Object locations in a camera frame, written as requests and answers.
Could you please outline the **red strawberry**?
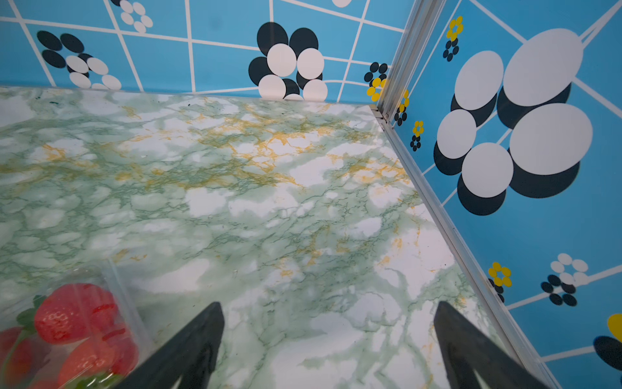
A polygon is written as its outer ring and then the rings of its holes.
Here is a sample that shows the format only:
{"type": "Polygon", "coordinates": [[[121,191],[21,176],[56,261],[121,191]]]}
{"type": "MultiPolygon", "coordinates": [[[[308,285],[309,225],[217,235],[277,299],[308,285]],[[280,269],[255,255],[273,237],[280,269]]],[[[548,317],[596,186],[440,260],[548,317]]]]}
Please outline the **red strawberry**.
{"type": "Polygon", "coordinates": [[[44,366],[50,346],[30,327],[1,331],[1,388],[26,388],[44,366]]]}
{"type": "Polygon", "coordinates": [[[91,337],[72,352],[58,373],[60,388],[111,387],[139,361],[139,346],[126,333],[91,337]]]}
{"type": "Polygon", "coordinates": [[[118,315],[119,306],[110,291],[74,283],[61,286],[43,301],[34,316],[34,327],[43,341],[67,345],[110,329],[118,315]]]}

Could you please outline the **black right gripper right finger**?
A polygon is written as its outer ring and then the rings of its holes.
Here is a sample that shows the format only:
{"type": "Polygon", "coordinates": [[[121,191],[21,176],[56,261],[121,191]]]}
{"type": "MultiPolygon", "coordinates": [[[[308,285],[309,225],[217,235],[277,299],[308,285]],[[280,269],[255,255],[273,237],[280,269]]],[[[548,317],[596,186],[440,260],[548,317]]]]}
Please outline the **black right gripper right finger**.
{"type": "Polygon", "coordinates": [[[438,304],[434,328],[450,387],[545,387],[446,301],[438,304]]]}

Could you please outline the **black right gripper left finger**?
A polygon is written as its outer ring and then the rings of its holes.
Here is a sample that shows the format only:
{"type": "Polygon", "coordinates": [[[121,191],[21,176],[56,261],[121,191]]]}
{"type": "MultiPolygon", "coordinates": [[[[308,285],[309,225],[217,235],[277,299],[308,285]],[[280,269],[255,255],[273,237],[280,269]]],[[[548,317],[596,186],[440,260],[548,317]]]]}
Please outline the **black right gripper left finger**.
{"type": "Polygon", "coordinates": [[[222,306],[214,301],[116,388],[208,387],[224,330],[222,306]]]}

